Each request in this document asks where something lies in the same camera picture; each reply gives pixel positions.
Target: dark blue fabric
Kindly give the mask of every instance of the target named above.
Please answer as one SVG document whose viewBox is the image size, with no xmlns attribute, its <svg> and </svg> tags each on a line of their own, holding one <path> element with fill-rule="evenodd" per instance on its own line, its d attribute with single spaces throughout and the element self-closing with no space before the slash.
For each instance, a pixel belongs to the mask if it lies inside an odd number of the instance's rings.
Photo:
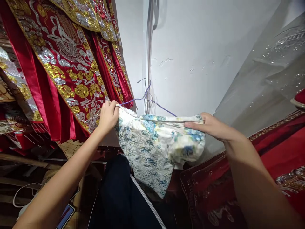
<svg viewBox="0 0 305 229">
<path fill-rule="evenodd" d="M 116 155 L 106 165 L 88 229 L 158 229 L 160 223 L 130 178 L 127 158 Z"/>
</svg>

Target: blue and white floral fabric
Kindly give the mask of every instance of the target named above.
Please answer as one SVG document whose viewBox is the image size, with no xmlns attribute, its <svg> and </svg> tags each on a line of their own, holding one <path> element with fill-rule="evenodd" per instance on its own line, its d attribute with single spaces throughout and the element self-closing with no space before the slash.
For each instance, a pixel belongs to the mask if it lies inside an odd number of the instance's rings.
<svg viewBox="0 0 305 229">
<path fill-rule="evenodd" d="M 120 146 L 133 167 L 134 176 L 164 198 L 174 164 L 196 161 L 203 152 L 205 134 L 184 127 L 184 122 L 203 124 L 202 117 L 150 114 L 138 117 L 132 110 L 119 107 L 116 130 Z"/>
</svg>

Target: left hand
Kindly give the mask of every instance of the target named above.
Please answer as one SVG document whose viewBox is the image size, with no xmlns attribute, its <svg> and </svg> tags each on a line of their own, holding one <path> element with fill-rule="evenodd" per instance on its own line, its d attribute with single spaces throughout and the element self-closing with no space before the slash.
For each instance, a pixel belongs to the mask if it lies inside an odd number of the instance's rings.
<svg viewBox="0 0 305 229">
<path fill-rule="evenodd" d="M 112 102 L 106 100 L 102 105 L 97 129 L 102 131 L 105 135 L 114 128 L 119 119 L 119 107 L 116 107 L 116 104 L 117 102 L 115 100 Z"/>
</svg>

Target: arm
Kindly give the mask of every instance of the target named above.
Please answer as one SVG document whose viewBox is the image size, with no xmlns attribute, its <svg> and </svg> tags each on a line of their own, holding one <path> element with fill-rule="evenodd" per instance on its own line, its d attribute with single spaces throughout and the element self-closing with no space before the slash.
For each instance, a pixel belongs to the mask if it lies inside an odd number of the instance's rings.
<svg viewBox="0 0 305 229">
<path fill-rule="evenodd" d="M 75 188 L 84 176 L 99 143 L 119 118 L 116 101 L 103 103 L 100 123 L 88 140 L 41 189 L 21 215 L 14 229 L 54 229 Z"/>
<path fill-rule="evenodd" d="M 185 123 L 222 141 L 230 164 L 236 198 L 250 228 L 304 228 L 264 167 L 252 143 L 240 132 L 202 113 L 204 125 Z"/>
</svg>

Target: purple wire hanger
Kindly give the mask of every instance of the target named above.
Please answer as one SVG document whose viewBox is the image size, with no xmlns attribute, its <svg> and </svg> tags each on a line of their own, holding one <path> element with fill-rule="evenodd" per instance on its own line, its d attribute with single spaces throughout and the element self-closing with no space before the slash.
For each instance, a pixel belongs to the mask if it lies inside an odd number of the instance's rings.
<svg viewBox="0 0 305 229">
<path fill-rule="evenodd" d="M 147 92 L 148 92 L 148 89 L 149 89 L 149 87 L 150 87 L 151 85 L 152 85 L 152 80 L 149 80 L 149 85 L 148 85 L 148 87 L 146 88 L 145 94 L 143 95 L 143 97 L 142 97 L 141 99 L 132 99 L 132 100 L 130 100 L 129 102 L 121 103 L 120 105 L 124 105 L 124 104 L 130 103 L 130 102 L 135 101 L 135 100 L 146 99 L 147 101 L 154 102 L 154 103 L 157 104 L 159 107 L 161 107 L 163 110 L 167 111 L 168 113 L 170 113 L 170 114 L 172 114 L 173 116 L 176 117 L 176 115 L 174 115 L 174 114 L 173 114 L 172 112 L 170 112 L 169 110 L 166 110 L 164 107 L 160 106 L 160 105 L 159 105 L 158 103 L 156 103 L 155 101 L 147 99 Z"/>
</svg>

